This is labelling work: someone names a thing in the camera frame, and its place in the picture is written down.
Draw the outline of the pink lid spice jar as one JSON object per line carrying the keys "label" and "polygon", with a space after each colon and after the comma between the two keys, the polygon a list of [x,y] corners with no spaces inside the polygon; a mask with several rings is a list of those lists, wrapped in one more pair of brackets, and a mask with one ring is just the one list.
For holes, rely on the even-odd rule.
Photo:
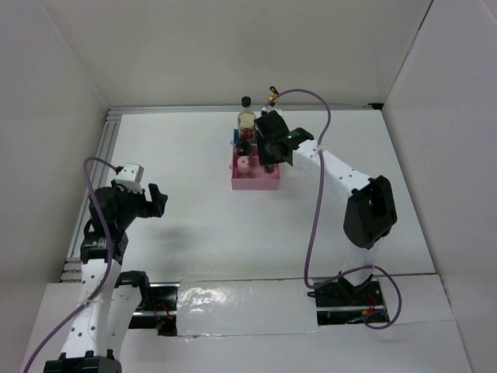
{"label": "pink lid spice jar", "polygon": [[251,179],[253,177],[251,157],[247,155],[239,157],[236,168],[238,179]]}

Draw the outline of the large black lid spice jar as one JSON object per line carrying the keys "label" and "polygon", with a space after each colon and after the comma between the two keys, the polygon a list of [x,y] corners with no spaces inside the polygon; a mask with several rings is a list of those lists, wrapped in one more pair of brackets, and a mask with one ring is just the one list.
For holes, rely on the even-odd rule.
{"label": "large black lid spice jar", "polygon": [[236,160],[247,157],[249,165],[252,164],[252,144],[244,138],[240,138],[234,145]]}

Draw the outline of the black cap sauce bottle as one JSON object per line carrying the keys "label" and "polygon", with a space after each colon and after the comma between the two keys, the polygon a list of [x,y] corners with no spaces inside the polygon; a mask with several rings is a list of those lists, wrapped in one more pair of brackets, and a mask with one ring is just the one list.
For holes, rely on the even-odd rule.
{"label": "black cap sauce bottle", "polygon": [[255,140],[255,113],[252,110],[252,99],[243,96],[241,99],[242,110],[237,116],[238,136],[249,143]]}

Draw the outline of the gold spout glass bottle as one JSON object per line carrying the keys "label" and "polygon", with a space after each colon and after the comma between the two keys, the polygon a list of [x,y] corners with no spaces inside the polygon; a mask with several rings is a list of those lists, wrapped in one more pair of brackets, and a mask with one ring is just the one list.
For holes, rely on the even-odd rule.
{"label": "gold spout glass bottle", "polygon": [[278,103],[279,91],[275,86],[269,87],[269,95],[267,96],[268,105],[274,107]]}

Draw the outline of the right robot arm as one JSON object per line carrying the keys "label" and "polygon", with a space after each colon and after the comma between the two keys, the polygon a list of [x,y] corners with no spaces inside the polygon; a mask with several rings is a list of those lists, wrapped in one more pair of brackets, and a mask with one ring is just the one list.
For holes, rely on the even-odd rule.
{"label": "right robot arm", "polygon": [[339,272],[339,296],[348,305],[366,294],[377,258],[377,241],[387,236],[398,217],[390,181],[373,178],[323,149],[305,129],[290,130],[281,110],[263,110],[255,119],[255,139],[262,166],[286,163],[319,181],[317,205],[328,187],[345,204],[343,230],[350,242]]}

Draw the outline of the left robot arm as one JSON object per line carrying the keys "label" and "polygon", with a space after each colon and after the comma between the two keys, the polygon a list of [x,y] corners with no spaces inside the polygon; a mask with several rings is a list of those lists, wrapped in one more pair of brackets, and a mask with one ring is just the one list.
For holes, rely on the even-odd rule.
{"label": "left robot arm", "polygon": [[153,301],[144,271],[125,271],[126,230],[137,218],[160,218],[167,195],[154,183],[113,180],[89,197],[90,218],[80,249],[82,280],[78,312],[59,356],[45,372],[120,372],[120,353],[135,310]]}

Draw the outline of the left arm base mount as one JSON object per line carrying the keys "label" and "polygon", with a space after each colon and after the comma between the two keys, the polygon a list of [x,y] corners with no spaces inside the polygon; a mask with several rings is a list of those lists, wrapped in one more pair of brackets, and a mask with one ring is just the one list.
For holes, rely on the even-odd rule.
{"label": "left arm base mount", "polygon": [[159,336],[177,336],[177,301],[179,282],[151,283],[148,300],[132,315],[129,329],[148,329]]}

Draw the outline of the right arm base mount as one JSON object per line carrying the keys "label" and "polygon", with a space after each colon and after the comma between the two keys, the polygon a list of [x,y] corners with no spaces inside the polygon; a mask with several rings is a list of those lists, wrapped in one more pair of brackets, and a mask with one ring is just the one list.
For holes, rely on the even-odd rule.
{"label": "right arm base mount", "polygon": [[390,321],[378,280],[370,280],[358,292],[345,281],[338,280],[308,292],[315,301],[319,326],[362,324],[369,315],[369,324]]}

